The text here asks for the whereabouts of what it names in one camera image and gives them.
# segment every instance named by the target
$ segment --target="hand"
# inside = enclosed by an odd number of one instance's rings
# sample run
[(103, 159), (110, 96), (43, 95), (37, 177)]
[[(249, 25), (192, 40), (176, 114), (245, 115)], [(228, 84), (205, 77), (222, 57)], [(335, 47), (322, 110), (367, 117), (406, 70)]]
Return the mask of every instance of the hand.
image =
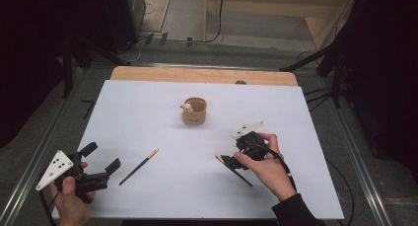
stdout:
[[(87, 167), (87, 163), (82, 162), (83, 168)], [(58, 209), (60, 217), (60, 226), (64, 225), (85, 225), (91, 215), (91, 206), (83, 202), (79, 197), (76, 196), (76, 183), (73, 177), (67, 177), (62, 183), (62, 192), (58, 193), (58, 189), (54, 183), (50, 185), (50, 192), (52, 197), (55, 198), (55, 205)], [(87, 193), (89, 198), (95, 196), (95, 192)]]
[[(267, 140), (268, 147), (278, 153), (283, 159), (283, 155), (279, 150), (277, 136), (275, 134), (258, 133), (258, 135)], [(251, 169), (261, 182), (268, 187), (280, 201), (296, 194), (296, 191), (293, 189), (289, 177), (283, 166), (280, 164), (280, 161), (274, 159), (270, 153), (267, 154), (262, 161), (254, 161), (241, 152), (236, 152), (234, 157), (247, 168)]]

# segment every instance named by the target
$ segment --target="black sleeve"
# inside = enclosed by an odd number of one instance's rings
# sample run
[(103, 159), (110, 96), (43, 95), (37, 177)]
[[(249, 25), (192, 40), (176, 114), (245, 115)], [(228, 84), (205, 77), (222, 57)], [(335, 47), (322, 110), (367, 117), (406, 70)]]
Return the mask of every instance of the black sleeve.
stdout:
[(280, 226), (325, 225), (311, 214), (299, 193), (274, 205), (271, 209), (276, 214)]

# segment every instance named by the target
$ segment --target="white table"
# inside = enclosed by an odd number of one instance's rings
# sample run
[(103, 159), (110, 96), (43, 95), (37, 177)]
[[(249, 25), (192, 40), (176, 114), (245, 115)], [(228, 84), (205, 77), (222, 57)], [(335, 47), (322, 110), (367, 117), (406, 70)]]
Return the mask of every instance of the white table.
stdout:
[[(202, 125), (182, 122), (179, 106), (189, 97), (207, 102)], [(87, 173), (102, 172), (115, 158), (121, 161), (108, 188), (98, 191), (92, 217), (275, 218), (270, 207), (278, 200), (256, 176), (239, 170), (251, 188), (214, 157), (232, 156), (238, 150), (232, 134), (261, 120), (266, 124), (257, 131), (279, 136), (298, 192), (313, 215), (343, 218), (299, 87), (117, 80), (105, 82), (80, 143), (80, 149), (93, 141), (99, 145), (85, 159)], [(156, 156), (118, 185), (157, 148)]]

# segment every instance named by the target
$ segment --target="cardboard cup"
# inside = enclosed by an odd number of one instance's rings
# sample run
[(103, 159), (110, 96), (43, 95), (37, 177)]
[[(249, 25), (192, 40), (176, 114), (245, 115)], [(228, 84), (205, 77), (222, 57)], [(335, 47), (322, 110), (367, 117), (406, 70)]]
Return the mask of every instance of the cardboard cup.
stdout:
[(182, 113), (182, 119), (186, 124), (203, 124), (206, 118), (206, 101), (201, 98), (192, 97), (187, 99), (184, 103), (190, 102), (193, 112)]

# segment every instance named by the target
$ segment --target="black cable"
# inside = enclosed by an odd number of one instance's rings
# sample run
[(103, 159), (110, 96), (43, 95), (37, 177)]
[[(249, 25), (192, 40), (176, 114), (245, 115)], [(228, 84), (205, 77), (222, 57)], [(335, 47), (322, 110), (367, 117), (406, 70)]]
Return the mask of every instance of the black cable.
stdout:
[(322, 99), (322, 98), (324, 98), (324, 97), (328, 97), (328, 96), (330, 96), (330, 95), (331, 95), (331, 92), (327, 92), (326, 94), (323, 94), (323, 95), (318, 96), (318, 97), (316, 97), (316, 98), (312, 98), (312, 99), (310, 99), (310, 100), (307, 100), (307, 104), (309, 104), (309, 103), (311, 103), (311, 102), (313, 102), (313, 101), (320, 100), (320, 99)]
[(319, 107), (323, 102), (325, 102), (329, 97), (331, 97), (331, 95), (327, 95), (322, 101), (319, 102), (319, 104), (317, 104), (315, 107), (310, 109), (310, 112), (312, 112), (314, 109), (316, 109), (317, 107)]
[(290, 180), (290, 183), (292, 184), (293, 189), (296, 190), (296, 184), (295, 184), (295, 181), (293, 180), (293, 177), (292, 177), (292, 174), (290, 172), (290, 169), (289, 169), (289, 167), (287, 166), (287, 164), (285, 163), (285, 161), (282, 159), (282, 157), (280, 157), (280, 155), (278, 153), (276, 153), (274, 150), (272, 150), (272, 149), (270, 149), (268, 147), (265, 147), (265, 146), (262, 146), (262, 145), (258, 145), (258, 144), (251, 143), (251, 144), (248, 145), (248, 147), (258, 147), (258, 148), (264, 149), (268, 153), (270, 153), (273, 156), (274, 159), (279, 160), (279, 162), (283, 166), (283, 168), (284, 168), (287, 176), (289, 177), (289, 180)]
[[(316, 50), (306, 50), (306, 51), (303, 51), (303, 52), (299, 53), (299, 55), (296, 57), (296, 62), (299, 62), (299, 58), (301, 57), (301, 55), (304, 54), (304, 53), (307, 53), (307, 52), (316, 52)], [(301, 66), (301, 68), (306, 69), (306, 70), (310, 69), (310, 68), (307, 68), (305, 66)]]
[[(350, 219), (348, 221), (347, 226), (351, 225), (351, 223), (353, 222), (354, 219), (354, 209), (355, 209), (355, 204), (354, 204), (354, 195), (353, 195), (353, 191), (350, 188), (350, 185), (348, 184), (348, 181), (345, 179), (344, 175), (338, 170), (338, 168), (327, 158), (325, 158), (326, 162), (328, 162), (337, 172), (338, 174), (341, 176), (341, 178), (344, 180), (345, 185), (348, 188), (348, 191), (350, 191), (350, 197), (351, 197), (351, 215), (350, 215)], [(338, 223), (340, 223), (341, 225), (344, 225), (341, 220), (337, 220)]]
[(221, 0), (221, 6), (219, 7), (219, 30), (218, 33), (215, 35), (214, 38), (210, 39), (210, 40), (178, 40), (178, 39), (166, 39), (167, 41), (179, 41), (179, 42), (193, 42), (193, 43), (210, 43), (212, 41), (214, 41), (216, 38), (218, 38), (219, 34), (221, 33), (221, 29), (222, 29), (222, 8), (224, 5), (224, 0)]
[(319, 88), (319, 89), (316, 89), (316, 90), (307, 91), (307, 92), (304, 92), (304, 96), (308, 96), (310, 94), (313, 94), (313, 93), (316, 93), (316, 92), (321, 92), (321, 91), (328, 91), (329, 92), (329, 89), (328, 88)]
[(55, 201), (56, 197), (58, 197), (59, 192), (56, 193), (56, 195), (53, 197), (53, 200), (48, 205), (48, 210), (50, 210), (52, 203)]
[[(39, 181), (40, 181), (40, 179), (42, 178), (42, 176), (45, 172), (46, 172), (46, 168), (41, 171), (39, 179), (38, 179)], [(50, 205), (52, 204), (53, 201), (49, 205), (46, 205), (46, 199), (45, 199), (45, 195), (43, 194), (43, 189), (41, 189), (39, 191), (39, 197), (40, 197), (40, 202), (42, 203), (43, 210), (45, 211), (46, 216), (48, 218), (49, 224), (51, 226), (56, 226), (55, 221), (53, 220), (52, 215), (49, 212), (49, 207), (50, 207)]]

